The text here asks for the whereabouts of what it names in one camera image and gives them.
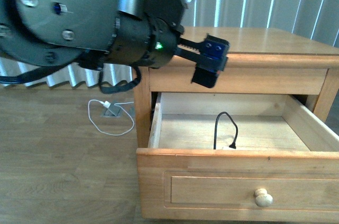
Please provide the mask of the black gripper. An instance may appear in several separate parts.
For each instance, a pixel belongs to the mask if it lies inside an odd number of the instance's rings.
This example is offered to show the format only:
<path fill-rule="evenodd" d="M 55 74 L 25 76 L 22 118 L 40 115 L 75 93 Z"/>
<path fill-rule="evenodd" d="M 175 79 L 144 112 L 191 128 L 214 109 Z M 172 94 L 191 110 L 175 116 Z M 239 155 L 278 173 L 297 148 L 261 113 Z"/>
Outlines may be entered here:
<path fill-rule="evenodd" d="M 213 88 L 227 63 L 229 41 L 207 34 L 202 42 L 180 38 L 183 28 L 170 27 L 164 20 L 147 14 L 139 20 L 120 14 L 115 38 L 108 55 L 112 64 L 160 68 L 176 55 L 196 63 L 191 82 Z"/>

